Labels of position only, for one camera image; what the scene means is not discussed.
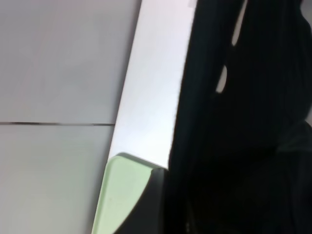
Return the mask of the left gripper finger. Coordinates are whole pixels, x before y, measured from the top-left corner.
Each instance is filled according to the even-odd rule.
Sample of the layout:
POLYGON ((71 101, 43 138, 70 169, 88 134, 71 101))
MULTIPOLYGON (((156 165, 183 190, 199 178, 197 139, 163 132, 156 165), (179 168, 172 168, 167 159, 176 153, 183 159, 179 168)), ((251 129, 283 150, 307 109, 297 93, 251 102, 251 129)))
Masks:
POLYGON ((148 183, 130 214, 115 231, 116 234, 164 233, 164 200, 168 171, 151 171, 148 183))

